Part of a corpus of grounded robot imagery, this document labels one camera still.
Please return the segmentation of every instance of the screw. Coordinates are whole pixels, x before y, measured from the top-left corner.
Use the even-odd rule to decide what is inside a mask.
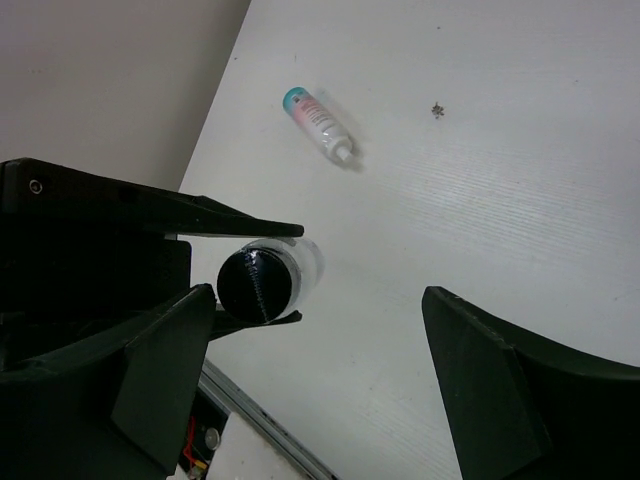
[[[42,193],[42,189],[42,184],[38,180],[31,180],[29,182],[29,190],[31,190],[31,193],[34,195],[40,195]]]
[[[204,444],[209,450],[216,450],[220,446],[220,434],[211,427],[204,434]]]

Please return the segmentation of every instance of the clear plastic bottle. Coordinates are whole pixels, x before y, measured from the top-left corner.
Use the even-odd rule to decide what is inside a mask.
[[[231,255],[218,274],[224,309],[246,322],[284,318],[307,298],[324,273],[324,257],[308,238],[265,238]]]
[[[304,88],[289,90],[282,106],[329,160],[339,165],[353,160],[349,132]]]

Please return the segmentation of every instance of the red wire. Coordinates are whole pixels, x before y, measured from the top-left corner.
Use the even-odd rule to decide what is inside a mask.
[[[193,465],[196,463],[193,458],[193,439],[196,434],[196,419],[194,417],[189,417],[189,426],[187,427],[187,444],[182,449],[182,454],[185,456],[187,460],[189,460],[189,473],[193,470]]]

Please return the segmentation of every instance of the black bottle cap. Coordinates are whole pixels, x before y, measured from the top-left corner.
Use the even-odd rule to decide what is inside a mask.
[[[265,249],[231,255],[218,274],[218,298],[233,317],[256,324],[278,318],[291,299],[291,274],[278,256]]]

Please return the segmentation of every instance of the white table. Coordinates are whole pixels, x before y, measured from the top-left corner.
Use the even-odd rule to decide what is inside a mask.
[[[182,191],[304,224],[328,265],[302,323],[209,358],[347,480],[460,476],[427,285],[640,365],[639,45],[636,0],[253,0]],[[298,85],[363,171],[283,112]],[[243,243],[194,240],[194,282]]]

